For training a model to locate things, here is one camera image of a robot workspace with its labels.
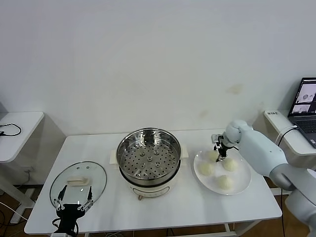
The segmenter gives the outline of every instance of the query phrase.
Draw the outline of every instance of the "floor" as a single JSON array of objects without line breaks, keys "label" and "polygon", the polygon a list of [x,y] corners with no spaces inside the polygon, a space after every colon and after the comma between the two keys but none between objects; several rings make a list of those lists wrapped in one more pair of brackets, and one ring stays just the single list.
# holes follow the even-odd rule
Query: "floor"
[{"label": "floor", "polygon": [[[273,184],[269,179],[266,179],[267,183],[270,187],[273,187]],[[40,194],[41,188],[37,188],[34,192],[32,199],[36,200],[37,196]],[[277,202],[280,205],[280,196],[276,197]],[[0,196],[0,201],[7,204],[8,206],[16,209],[18,203],[16,200],[4,194]],[[12,212],[8,210],[6,207],[0,205],[0,210],[5,215],[5,224],[7,225],[9,222],[9,218],[12,216]],[[24,213],[24,217],[29,217],[31,210],[26,210]],[[307,236],[309,229],[306,225],[299,222],[283,205],[283,213],[284,213],[284,228],[285,228],[285,236],[286,237],[305,237]],[[3,216],[0,214],[0,226],[3,223]],[[26,222],[22,222],[16,226],[2,226],[0,228],[0,237],[31,237],[24,233],[23,229]],[[218,226],[202,226],[202,227],[187,227],[187,228],[174,228],[172,229],[176,236],[184,236],[184,235],[193,235],[193,234],[206,234],[206,233],[214,233],[214,232],[221,232],[225,231],[224,225]],[[165,236],[173,236],[171,229],[160,229],[160,230],[147,230],[147,231],[135,231],[134,233],[129,232],[121,232],[123,236],[118,237],[165,237]],[[92,234],[92,237],[104,237],[105,233],[97,233]],[[267,220],[262,221],[250,231],[246,232],[242,237],[282,237],[282,222],[281,218],[274,219],[274,220]],[[46,235],[37,235],[34,237],[47,237]]]}]

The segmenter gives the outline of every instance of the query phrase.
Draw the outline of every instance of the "stain on wall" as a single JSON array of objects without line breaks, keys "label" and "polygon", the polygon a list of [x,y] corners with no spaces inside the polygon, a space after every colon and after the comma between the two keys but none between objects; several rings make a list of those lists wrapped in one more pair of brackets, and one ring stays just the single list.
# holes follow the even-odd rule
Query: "stain on wall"
[{"label": "stain on wall", "polygon": [[233,94],[233,95],[239,95],[242,93],[243,86],[244,86],[243,83],[238,83],[238,84],[232,85],[231,87],[228,87],[226,89],[226,93]]}]

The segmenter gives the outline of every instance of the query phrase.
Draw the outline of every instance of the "laptop screen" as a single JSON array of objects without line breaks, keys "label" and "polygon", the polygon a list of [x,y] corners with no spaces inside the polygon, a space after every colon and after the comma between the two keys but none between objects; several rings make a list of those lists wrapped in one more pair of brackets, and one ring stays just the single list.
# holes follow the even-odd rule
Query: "laptop screen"
[{"label": "laptop screen", "polygon": [[303,78],[289,116],[316,115],[316,78]]}]

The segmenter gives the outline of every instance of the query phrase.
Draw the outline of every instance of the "white plate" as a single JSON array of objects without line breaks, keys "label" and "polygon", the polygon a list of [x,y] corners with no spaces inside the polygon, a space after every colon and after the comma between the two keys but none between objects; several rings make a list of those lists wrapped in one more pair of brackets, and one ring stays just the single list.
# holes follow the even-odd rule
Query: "white plate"
[{"label": "white plate", "polygon": [[[227,157],[234,159],[238,163],[238,169],[236,171],[227,171],[224,169],[222,162],[212,162],[209,158],[209,152],[199,152],[194,159],[194,171],[197,178],[204,184],[208,189],[223,195],[236,195],[243,192],[248,188],[251,182],[251,171],[248,163],[242,158],[238,151],[230,149],[227,151]],[[213,174],[209,176],[202,175],[199,166],[209,162],[215,165]],[[233,181],[233,188],[230,190],[223,190],[219,188],[216,179],[221,175],[228,175]]]}]

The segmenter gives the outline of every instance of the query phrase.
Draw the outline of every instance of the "white cable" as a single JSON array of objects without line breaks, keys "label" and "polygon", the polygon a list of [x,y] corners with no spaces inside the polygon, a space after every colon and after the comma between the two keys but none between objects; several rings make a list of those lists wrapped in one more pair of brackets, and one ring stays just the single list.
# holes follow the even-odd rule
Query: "white cable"
[{"label": "white cable", "polygon": [[19,213],[17,213],[15,210],[13,210],[11,207],[5,205],[4,203],[0,202],[0,204],[2,204],[3,206],[6,206],[7,208],[9,208],[11,211],[15,212],[15,214],[19,215],[20,217],[22,217],[24,220],[28,221],[28,219],[26,219],[25,217],[21,216]]},{"label": "white cable", "polygon": [[121,231],[119,232],[116,232],[116,233],[107,233],[107,235],[105,237],[110,237],[110,236],[114,236],[114,237],[117,237],[117,234],[120,233]]},{"label": "white cable", "polygon": [[293,126],[285,127],[284,129],[282,129],[282,130],[280,131],[280,133],[278,134],[278,136],[276,137],[275,144],[277,143],[278,138],[283,134],[283,132],[285,132],[286,130],[291,129],[291,128],[297,128],[297,126],[296,126],[296,125],[293,125]]}]

